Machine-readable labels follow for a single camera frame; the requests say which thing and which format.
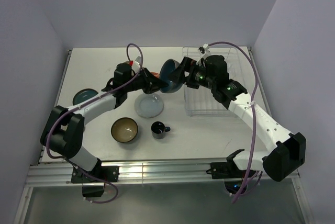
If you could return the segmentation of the blue ceramic bowl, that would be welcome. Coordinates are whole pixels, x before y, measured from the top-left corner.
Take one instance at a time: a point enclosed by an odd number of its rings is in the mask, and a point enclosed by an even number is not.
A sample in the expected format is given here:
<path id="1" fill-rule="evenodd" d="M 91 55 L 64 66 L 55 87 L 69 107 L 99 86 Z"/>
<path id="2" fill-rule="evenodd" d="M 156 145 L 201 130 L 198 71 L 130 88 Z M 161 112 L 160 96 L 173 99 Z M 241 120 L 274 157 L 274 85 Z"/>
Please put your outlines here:
<path id="1" fill-rule="evenodd" d="M 173 71 L 175 71 L 175 69 L 179 66 L 179 64 L 180 64 L 179 62 L 173 59 L 168 59 L 162 65 L 161 70 L 160 70 L 160 79 L 168 84 L 167 87 L 160 89 L 162 93 L 166 93 L 166 94 L 175 93 L 182 87 L 183 85 L 182 83 L 175 83 L 169 79 L 169 75 Z"/>

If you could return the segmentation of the beige interior dark bowl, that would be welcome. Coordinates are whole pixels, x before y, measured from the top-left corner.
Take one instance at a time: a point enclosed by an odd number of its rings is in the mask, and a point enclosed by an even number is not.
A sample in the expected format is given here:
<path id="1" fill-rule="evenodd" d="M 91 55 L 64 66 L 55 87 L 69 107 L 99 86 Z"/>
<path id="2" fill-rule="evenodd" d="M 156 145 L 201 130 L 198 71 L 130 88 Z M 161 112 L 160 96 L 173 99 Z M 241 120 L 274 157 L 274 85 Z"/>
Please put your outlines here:
<path id="1" fill-rule="evenodd" d="M 138 124 L 129 117 L 117 119 L 111 127 L 111 136 L 119 143 L 134 140 L 138 134 Z"/>

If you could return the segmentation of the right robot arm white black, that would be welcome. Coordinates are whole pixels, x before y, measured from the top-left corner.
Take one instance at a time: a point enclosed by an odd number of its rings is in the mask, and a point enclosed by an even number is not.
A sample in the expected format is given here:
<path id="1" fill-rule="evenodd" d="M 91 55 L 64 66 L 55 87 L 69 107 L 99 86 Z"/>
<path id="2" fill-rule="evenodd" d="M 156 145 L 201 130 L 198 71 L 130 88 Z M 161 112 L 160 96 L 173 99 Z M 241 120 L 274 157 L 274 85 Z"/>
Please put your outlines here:
<path id="1" fill-rule="evenodd" d="M 239 149 L 229 155 L 224 169 L 228 176 L 237 177 L 252 170 L 280 182 L 305 163 L 306 138 L 281 126 L 257 105 L 246 88 L 229 77 L 223 56 L 211 55 L 200 64 L 185 57 L 168 78 L 190 88 L 209 89 L 217 102 L 252 129 L 252 142 L 259 138 L 265 145 L 266 151 L 256 152 L 251 147 L 249 151 Z"/>

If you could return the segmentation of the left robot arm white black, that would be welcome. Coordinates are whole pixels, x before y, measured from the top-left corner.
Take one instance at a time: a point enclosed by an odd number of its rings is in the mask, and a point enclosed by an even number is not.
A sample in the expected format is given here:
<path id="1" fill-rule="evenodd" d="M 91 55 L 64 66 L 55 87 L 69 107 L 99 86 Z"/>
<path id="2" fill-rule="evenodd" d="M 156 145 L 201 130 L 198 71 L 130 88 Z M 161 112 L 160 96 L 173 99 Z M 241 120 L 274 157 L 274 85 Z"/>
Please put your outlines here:
<path id="1" fill-rule="evenodd" d="M 103 182 L 107 172 L 99 158 L 83 147 L 85 126 L 100 115 L 114 110 L 127 99 L 129 92 L 142 90 L 145 94 L 167 87 L 167 82 L 155 77 L 146 68 L 137 73 L 127 63 L 117 65 L 106 87 L 94 97 L 71 107 L 52 109 L 41 135 L 41 144 L 52 159 L 65 159 L 81 170 L 90 182 Z"/>

